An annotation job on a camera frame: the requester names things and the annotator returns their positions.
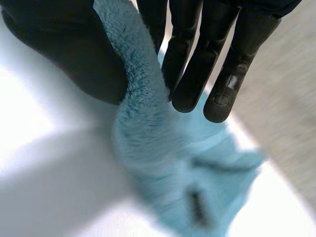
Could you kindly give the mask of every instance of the black finger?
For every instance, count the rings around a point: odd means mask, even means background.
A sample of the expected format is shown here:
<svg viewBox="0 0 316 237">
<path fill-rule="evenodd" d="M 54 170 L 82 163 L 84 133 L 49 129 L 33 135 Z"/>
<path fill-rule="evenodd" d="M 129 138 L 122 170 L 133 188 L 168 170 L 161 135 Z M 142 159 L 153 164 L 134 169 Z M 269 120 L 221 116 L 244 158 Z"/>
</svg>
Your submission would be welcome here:
<svg viewBox="0 0 316 237">
<path fill-rule="evenodd" d="M 220 123 L 227 119 L 259 47 L 280 22 L 262 13 L 240 11 L 231 48 L 204 106 L 209 121 Z"/>
<path fill-rule="evenodd" d="M 124 65 L 114 52 L 101 20 L 92 8 L 88 21 L 82 25 L 75 24 L 76 27 L 69 31 L 63 29 L 63 24 L 51 24 L 52 28 L 42 26 L 41 29 L 21 26 L 5 10 L 2 14 L 6 25 L 18 39 L 50 59 L 82 91 L 115 105 L 124 98 L 127 89 Z"/>
<path fill-rule="evenodd" d="M 188 113 L 197 105 L 238 12 L 229 2 L 204 0 L 197 47 L 172 97 L 176 110 Z"/>
<path fill-rule="evenodd" d="M 138 10 L 149 28 L 157 54 L 164 38 L 167 2 L 168 0 L 137 0 Z"/>
<path fill-rule="evenodd" d="M 201 10 L 201 0 L 170 0 L 172 37 L 168 44 L 162 71 L 166 86 L 173 93 L 184 71 L 192 48 Z"/>
</svg>

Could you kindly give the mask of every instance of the cloth fold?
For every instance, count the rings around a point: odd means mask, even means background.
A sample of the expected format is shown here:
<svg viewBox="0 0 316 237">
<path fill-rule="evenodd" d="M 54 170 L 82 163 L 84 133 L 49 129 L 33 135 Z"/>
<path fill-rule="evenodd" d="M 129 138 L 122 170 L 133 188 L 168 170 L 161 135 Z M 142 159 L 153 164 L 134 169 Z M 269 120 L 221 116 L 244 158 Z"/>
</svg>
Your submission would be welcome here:
<svg viewBox="0 0 316 237">
<path fill-rule="evenodd" d="M 180 236 L 225 236 L 265 156 L 239 151 L 225 124 L 204 118 L 206 95 L 189 114 L 167 103 L 154 45 L 131 2 L 96 0 L 94 8 L 128 76 L 113 139 L 140 197 Z"/>
</svg>

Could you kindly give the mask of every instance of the white countertop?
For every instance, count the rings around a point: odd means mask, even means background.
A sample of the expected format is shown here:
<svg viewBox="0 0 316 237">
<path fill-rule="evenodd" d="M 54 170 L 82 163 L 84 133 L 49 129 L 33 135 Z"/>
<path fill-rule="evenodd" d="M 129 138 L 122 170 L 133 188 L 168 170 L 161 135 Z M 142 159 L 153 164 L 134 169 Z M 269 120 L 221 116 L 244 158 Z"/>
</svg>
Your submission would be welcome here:
<svg viewBox="0 0 316 237">
<path fill-rule="evenodd" d="M 116 107 L 85 95 L 0 20 L 0 234 L 173 236 L 137 202 L 113 158 Z M 255 146 L 237 119 L 242 148 Z M 316 237 L 308 208 L 267 162 L 231 237 Z"/>
</svg>

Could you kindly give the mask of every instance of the light blue cloth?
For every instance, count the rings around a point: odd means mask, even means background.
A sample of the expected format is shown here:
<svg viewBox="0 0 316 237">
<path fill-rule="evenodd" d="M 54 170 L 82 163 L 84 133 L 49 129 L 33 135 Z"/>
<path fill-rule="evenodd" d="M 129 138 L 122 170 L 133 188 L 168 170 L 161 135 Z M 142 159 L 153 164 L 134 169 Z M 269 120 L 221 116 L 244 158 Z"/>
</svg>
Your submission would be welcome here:
<svg viewBox="0 0 316 237">
<path fill-rule="evenodd" d="M 189 114 L 166 102 L 151 37 L 132 3 L 98 0 L 94 7 L 128 74 L 113 138 L 136 189 L 161 223 L 180 236 L 225 236 L 263 156 L 238 152 L 226 126 L 204 118 L 205 95 Z M 202 221 L 192 192 L 198 193 Z"/>
</svg>

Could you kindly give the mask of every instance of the blue microfiber cloth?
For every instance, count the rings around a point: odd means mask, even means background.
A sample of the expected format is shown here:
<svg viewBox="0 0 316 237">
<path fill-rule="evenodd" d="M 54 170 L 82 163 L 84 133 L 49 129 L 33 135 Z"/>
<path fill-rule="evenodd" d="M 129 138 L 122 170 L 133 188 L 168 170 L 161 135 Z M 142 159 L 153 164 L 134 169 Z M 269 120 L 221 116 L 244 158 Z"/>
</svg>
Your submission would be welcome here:
<svg viewBox="0 0 316 237">
<path fill-rule="evenodd" d="M 204 118 L 205 95 L 189 114 L 167 103 L 151 37 L 131 2 L 97 0 L 94 8 L 128 75 L 113 138 L 141 198 L 180 236 L 225 236 L 264 156 L 238 151 L 224 124 Z"/>
</svg>

